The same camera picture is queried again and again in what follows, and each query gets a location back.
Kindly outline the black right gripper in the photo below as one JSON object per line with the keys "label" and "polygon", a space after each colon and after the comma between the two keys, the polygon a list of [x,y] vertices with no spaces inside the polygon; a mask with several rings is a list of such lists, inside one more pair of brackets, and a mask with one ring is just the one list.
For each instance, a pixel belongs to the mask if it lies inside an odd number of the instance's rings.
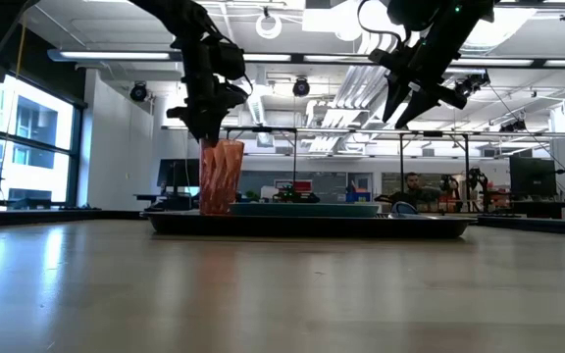
{"label": "black right gripper", "polygon": [[438,100],[463,109],[467,98],[456,96],[453,89],[440,85],[439,80],[453,60],[461,57],[464,42],[445,42],[433,48],[427,41],[419,41],[413,48],[402,47],[389,53],[374,49],[368,59],[389,70],[387,98],[383,113],[386,123],[410,92],[410,83],[423,89],[414,91],[407,108],[395,123],[395,128],[405,128],[411,121],[438,105]]}

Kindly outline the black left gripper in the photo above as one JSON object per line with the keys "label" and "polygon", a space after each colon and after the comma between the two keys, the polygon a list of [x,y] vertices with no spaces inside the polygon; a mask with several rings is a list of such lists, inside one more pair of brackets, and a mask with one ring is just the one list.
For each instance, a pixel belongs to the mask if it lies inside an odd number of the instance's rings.
{"label": "black left gripper", "polygon": [[[167,110],[169,119],[180,119],[188,127],[188,137],[196,143],[203,138],[209,145],[217,145],[220,140],[220,128],[212,126],[220,123],[229,110],[243,104],[248,93],[227,79],[215,75],[195,77],[184,76],[181,83],[187,96],[183,106]],[[212,126],[203,132],[202,126]]]}

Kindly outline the orange faceted cup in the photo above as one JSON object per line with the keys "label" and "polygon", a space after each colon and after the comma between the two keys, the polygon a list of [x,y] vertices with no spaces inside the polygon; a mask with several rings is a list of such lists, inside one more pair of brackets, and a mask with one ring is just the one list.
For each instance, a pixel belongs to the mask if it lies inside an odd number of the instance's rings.
{"label": "orange faceted cup", "polygon": [[199,210],[202,215],[225,215],[235,202],[244,143],[220,139],[200,140]]}

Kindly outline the spoon with yellow handle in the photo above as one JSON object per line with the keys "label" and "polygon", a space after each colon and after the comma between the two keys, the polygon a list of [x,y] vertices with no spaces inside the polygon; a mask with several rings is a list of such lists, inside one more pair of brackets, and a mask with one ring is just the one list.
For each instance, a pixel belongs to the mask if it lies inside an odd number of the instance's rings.
{"label": "spoon with yellow handle", "polygon": [[398,201],[392,204],[389,215],[392,218],[406,218],[408,216],[418,215],[418,210],[412,204]]}

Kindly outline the green plate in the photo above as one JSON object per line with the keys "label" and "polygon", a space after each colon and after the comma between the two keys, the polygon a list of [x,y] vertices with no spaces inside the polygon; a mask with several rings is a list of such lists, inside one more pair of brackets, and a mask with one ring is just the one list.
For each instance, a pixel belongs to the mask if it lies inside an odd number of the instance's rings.
{"label": "green plate", "polygon": [[379,205],[369,203],[235,203],[230,206],[232,215],[255,217],[373,218],[379,210]]}

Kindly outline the black tray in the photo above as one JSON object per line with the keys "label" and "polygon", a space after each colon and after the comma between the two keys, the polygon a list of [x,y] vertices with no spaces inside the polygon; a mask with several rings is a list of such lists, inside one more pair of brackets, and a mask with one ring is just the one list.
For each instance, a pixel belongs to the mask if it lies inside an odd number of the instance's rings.
{"label": "black tray", "polygon": [[156,232],[287,238],[452,239],[464,234],[472,218],[386,214],[374,218],[201,216],[180,212],[146,213]]}

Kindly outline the black monitor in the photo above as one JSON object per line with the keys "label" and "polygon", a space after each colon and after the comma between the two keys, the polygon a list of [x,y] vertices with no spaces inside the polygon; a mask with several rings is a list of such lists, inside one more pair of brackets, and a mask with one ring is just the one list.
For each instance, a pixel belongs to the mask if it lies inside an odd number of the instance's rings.
{"label": "black monitor", "polygon": [[200,161],[198,159],[162,159],[159,166],[157,185],[162,194],[168,189],[199,186]]}
{"label": "black monitor", "polygon": [[513,156],[509,159],[511,193],[517,196],[556,195],[556,170],[552,160]]}

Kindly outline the person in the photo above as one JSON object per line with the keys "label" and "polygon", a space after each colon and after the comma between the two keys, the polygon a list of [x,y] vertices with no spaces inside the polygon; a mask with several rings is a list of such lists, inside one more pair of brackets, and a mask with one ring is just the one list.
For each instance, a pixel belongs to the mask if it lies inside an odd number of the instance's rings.
{"label": "person", "polygon": [[390,195],[381,194],[375,198],[376,202],[406,202],[414,207],[436,203],[441,191],[433,187],[423,187],[419,182],[419,175],[408,173],[405,175],[406,189]]}

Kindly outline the red sign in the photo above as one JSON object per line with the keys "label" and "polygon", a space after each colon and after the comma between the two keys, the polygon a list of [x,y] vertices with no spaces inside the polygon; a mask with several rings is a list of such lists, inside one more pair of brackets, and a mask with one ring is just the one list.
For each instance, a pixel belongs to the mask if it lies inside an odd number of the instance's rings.
{"label": "red sign", "polygon": [[278,190],[293,189],[299,193],[310,193],[313,191],[313,181],[311,179],[276,179],[274,187]]}

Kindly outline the long ceiling light strip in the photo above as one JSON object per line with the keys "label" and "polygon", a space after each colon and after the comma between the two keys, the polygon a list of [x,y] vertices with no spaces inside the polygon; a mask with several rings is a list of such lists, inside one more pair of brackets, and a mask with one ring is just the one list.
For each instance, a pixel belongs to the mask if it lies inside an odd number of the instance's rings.
{"label": "long ceiling light strip", "polygon": [[[50,49],[48,57],[54,62],[181,62],[180,51],[73,51]],[[293,65],[374,65],[367,56],[359,54],[304,54],[304,53],[246,53],[248,64]],[[511,58],[462,56],[450,64],[450,68],[493,68],[565,70],[565,58]]]}

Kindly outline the window with black frame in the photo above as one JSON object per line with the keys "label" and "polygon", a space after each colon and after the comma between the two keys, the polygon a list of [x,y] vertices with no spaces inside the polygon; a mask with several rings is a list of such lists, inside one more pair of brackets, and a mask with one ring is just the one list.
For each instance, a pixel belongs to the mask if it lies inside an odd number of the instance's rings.
{"label": "window with black frame", "polygon": [[75,204],[82,109],[24,79],[0,82],[0,211]]}

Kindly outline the black table edge rail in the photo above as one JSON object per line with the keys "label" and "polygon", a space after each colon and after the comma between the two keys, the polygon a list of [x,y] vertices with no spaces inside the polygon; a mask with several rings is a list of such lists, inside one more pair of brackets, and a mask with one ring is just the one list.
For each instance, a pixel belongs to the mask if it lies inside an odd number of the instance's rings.
{"label": "black table edge rail", "polygon": [[530,219],[477,216],[476,224],[481,227],[498,227],[523,231],[565,234],[565,221],[554,219]]}
{"label": "black table edge rail", "polygon": [[139,211],[20,210],[0,212],[0,227],[98,220],[145,221],[145,218],[140,216]]}

